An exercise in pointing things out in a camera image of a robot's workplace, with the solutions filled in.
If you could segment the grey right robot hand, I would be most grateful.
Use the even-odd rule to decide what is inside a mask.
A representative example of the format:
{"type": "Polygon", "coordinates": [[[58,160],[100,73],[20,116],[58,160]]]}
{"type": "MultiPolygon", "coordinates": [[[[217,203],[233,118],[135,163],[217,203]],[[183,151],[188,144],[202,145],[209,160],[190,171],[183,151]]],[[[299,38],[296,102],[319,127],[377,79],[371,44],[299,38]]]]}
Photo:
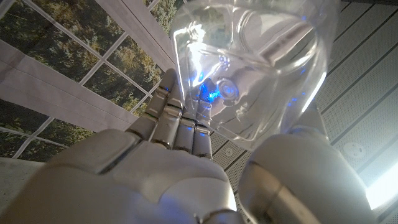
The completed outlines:
{"type": "Polygon", "coordinates": [[[46,162],[2,223],[376,223],[366,186],[329,144],[315,106],[251,154],[233,190],[210,132],[166,72],[146,112],[46,162]]]}

